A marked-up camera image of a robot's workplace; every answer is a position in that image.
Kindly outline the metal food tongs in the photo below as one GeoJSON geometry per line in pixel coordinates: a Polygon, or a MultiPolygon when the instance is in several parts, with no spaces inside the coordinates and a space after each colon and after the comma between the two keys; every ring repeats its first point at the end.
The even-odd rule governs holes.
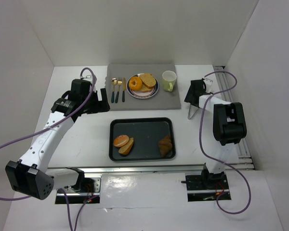
{"type": "Polygon", "coordinates": [[[197,106],[193,106],[192,104],[189,105],[187,119],[191,120],[197,114],[199,108],[197,106]]]}

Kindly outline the orange bagel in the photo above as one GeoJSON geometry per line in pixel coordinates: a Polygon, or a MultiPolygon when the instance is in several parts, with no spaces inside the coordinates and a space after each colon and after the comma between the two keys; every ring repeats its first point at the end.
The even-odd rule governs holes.
{"type": "Polygon", "coordinates": [[[139,91],[142,87],[142,80],[138,76],[133,76],[129,80],[129,88],[134,91],[139,91]]]}

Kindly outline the large seeded bread slice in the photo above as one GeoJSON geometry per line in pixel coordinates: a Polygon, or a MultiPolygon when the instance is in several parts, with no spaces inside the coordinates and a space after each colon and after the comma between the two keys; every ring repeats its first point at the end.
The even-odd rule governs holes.
{"type": "Polygon", "coordinates": [[[140,92],[150,92],[152,89],[146,87],[145,85],[142,85],[142,87],[139,89],[140,92]]]}

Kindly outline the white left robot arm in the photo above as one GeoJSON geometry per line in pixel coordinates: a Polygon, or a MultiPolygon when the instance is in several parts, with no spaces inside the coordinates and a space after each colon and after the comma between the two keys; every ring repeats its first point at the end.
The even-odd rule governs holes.
{"type": "Polygon", "coordinates": [[[62,138],[78,117],[110,110],[106,89],[101,89],[102,99],[99,100],[95,82],[95,79],[74,79],[71,89],[54,102],[44,127],[46,131],[37,136],[16,162],[8,162],[5,171],[14,191],[44,200],[53,190],[71,187],[79,192],[88,183],[84,171],[78,168],[66,167],[50,174],[47,169],[62,138]]]}

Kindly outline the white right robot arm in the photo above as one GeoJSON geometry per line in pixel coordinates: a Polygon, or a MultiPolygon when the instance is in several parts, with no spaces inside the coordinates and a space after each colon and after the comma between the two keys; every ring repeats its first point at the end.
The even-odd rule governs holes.
{"type": "Polygon", "coordinates": [[[211,80],[209,84],[204,79],[192,80],[184,101],[213,115],[212,132],[220,147],[204,164],[202,175],[217,178],[224,173],[224,163],[235,145],[246,137],[247,128],[242,104],[212,96],[207,92],[211,85],[211,80]]]}

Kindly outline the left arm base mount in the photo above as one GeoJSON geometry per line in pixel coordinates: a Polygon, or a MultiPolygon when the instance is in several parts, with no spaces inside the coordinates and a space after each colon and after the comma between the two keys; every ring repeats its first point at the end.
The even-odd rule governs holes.
{"type": "Polygon", "coordinates": [[[65,186],[63,191],[66,193],[68,202],[72,205],[83,204],[88,200],[88,204],[100,203],[101,176],[86,178],[79,191],[75,191],[71,186],[65,186]]]}

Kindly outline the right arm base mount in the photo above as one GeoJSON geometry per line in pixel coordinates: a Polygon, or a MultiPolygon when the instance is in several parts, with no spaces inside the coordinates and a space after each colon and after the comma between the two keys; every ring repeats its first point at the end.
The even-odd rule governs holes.
{"type": "Polygon", "coordinates": [[[228,179],[225,172],[209,173],[206,166],[201,173],[189,174],[181,181],[186,186],[189,202],[231,200],[228,179]]]}

